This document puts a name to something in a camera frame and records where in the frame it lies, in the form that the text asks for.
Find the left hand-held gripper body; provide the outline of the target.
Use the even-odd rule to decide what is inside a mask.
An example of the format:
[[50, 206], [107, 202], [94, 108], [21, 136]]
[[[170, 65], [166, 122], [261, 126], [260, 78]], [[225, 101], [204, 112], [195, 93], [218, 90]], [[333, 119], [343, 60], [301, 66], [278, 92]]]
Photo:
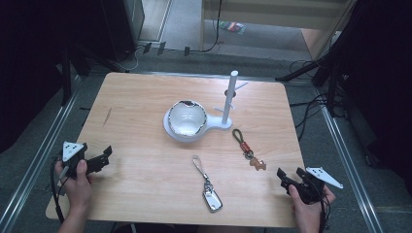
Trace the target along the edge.
[[63, 143], [61, 158], [63, 172], [61, 173], [61, 177], [67, 177], [71, 179], [77, 178], [77, 166], [79, 161], [85, 158], [86, 150], [86, 143]]

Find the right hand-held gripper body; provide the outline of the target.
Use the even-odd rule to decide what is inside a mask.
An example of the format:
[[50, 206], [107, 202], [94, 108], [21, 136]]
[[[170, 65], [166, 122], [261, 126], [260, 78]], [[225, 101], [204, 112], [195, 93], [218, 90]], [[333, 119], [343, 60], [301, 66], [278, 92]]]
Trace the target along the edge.
[[303, 170], [313, 176], [311, 184], [297, 183], [295, 185], [302, 202], [305, 204], [320, 202], [324, 198], [323, 190], [326, 183], [338, 188], [344, 187], [342, 183], [330, 175], [323, 167], [307, 167]]

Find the brown keychain with green loop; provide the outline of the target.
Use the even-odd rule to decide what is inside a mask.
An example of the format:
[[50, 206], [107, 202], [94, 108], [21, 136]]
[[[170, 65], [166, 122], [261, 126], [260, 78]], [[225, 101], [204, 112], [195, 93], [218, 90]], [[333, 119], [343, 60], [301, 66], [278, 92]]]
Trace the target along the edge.
[[265, 170], [266, 163], [263, 160], [259, 160], [255, 157], [253, 150], [244, 140], [243, 133], [239, 129], [235, 128], [232, 130], [232, 136], [238, 142], [239, 147], [243, 151], [243, 155], [245, 156], [245, 158], [249, 160], [249, 164], [253, 166], [257, 171]]

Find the silver keychain with white fob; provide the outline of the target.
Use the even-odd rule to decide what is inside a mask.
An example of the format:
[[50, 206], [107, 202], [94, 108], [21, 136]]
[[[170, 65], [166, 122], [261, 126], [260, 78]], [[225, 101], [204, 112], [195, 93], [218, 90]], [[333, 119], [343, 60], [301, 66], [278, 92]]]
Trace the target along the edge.
[[220, 199], [218, 193], [215, 191], [212, 183], [210, 182], [209, 176], [204, 172], [202, 162], [199, 156], [194, 155], [192, 157], [192, 162], [199, 173], [204, 179], [203, 185], [203, 199], [211, 213], [216, 213], [223, 207], [223, 202]]

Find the white key stand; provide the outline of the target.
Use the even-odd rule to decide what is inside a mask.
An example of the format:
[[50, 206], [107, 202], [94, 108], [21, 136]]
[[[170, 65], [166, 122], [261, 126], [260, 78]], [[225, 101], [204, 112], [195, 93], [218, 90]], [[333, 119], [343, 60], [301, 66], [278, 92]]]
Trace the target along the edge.
[[185, 137], [174, 135], [172, 131], [169, 129], [167, 125], [167, 120], [166, 120], [167, 114], [169, 113], [169, 110], [171, 108], [165, 113], [163, 117], [163, 128], [166, 131], [166, 133], [172, 139], [178, 142], [191, 143], [191, 142], [195, 142], [199, 140], [201, 137], [203, 137], [206, 134], [207, 131], [211, 129], [219, 129], [219, 130], [229, 129], [232, 126], [232, 119], [230, 118], [229, 113], [230, 113], [230, 110], [233, 109], [232, 99], [235, 97], [235, 91], [243, 87], [244, 85], [246, 85], [245, 83], [236, 85], [238, 74], [239, 72], [236, 70], [230, 73], [228, 87], [224, 94], [225, 95], [224, 106], [222, 109], [217, 108], [217, 111], [220, 111], [222, 113], [220, 116], [213, 116], [213, 115], [208, 114], [205, 108], [200, 104], [206, 112], [207, 122], [206, 122], [206, 126], [204, 130], [199, 135], [190, 137], [190, 138], [185, 138]]

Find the person's right hand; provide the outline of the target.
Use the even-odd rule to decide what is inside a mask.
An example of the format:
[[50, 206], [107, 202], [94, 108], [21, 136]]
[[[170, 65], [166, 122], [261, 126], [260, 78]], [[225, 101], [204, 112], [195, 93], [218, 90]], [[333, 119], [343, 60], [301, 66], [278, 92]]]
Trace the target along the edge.
[[320, 203], [305, 204], [302, 202], [299, 193], [294, 185], [289, 187], [290, 197], [292, 198], [296, 225], [307, 223], [321, 223], [322, 207]]

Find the person's left hand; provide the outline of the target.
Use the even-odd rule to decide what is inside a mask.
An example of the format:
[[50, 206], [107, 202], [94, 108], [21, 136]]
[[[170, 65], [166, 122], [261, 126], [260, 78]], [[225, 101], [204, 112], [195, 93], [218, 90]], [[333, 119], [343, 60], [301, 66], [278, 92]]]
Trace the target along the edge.
[[87, 213], [91, 206], [92, 188], [86, 171], [87, 164], [82, 159], [77, 165], [77, 178], [64, 177], [61, 180], [62, 186], [68, 194], [70, 211], [73, 213]]

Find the white bowl with dark rim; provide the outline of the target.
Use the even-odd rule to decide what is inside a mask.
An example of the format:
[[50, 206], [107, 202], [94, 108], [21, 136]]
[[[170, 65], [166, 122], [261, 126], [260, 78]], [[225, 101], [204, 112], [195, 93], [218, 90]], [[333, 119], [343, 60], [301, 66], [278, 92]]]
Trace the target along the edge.
[[171, 107], [166, 120], [174, 135], [190, 138], [199, 135], [204, 130], [207, 115], [199, 103], [181, 100]]

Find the black stand legs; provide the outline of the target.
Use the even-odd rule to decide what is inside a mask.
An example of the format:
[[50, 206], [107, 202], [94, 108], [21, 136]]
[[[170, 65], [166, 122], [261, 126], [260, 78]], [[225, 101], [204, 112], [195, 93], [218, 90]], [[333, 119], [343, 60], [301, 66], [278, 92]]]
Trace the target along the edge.
[[334, 60], [331, 54], [326, 54], [316, 61], [310, 62], [308, 65], [294, 71], [284, 77], [276, 78], [277, 82], [289, 82], [309, 71], [317, 68], [317, 72], [312, 79], [313, 86], [320, 87], [328, 82], [328, 90], [326, 94], [326, 109], [332, 117], [336, 117], [335, 108], [335, 96], [338, 79], [342, 76], [341, 67]]

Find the black cabinet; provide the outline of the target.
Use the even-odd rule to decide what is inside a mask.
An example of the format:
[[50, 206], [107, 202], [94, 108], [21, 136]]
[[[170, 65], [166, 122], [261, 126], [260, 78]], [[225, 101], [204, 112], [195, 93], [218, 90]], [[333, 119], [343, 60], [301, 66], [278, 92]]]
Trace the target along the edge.
[[142, 0], [100, 0], [103, 11], [103, 45], [108, 56], [123, 61], [139, 42], [145, 20]]

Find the colourful packet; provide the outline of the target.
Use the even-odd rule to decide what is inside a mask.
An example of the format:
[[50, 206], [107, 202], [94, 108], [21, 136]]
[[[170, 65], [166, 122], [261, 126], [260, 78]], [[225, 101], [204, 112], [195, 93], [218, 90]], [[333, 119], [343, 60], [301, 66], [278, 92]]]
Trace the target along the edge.
[[240, 22], [220, 21], [219, 27], [221, 29], [242, 35], [246, 30], [246, 26]]

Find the light wooden furniture frame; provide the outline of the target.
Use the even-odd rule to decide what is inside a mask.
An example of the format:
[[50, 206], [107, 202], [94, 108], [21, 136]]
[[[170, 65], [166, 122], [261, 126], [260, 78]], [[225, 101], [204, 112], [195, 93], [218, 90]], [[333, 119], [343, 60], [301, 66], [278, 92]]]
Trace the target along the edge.
[[342, 30], [357, 0], [201, 0], [200, 46], [204, 21], [220, 19], [300, 28], [313, 59], [320, 58]]

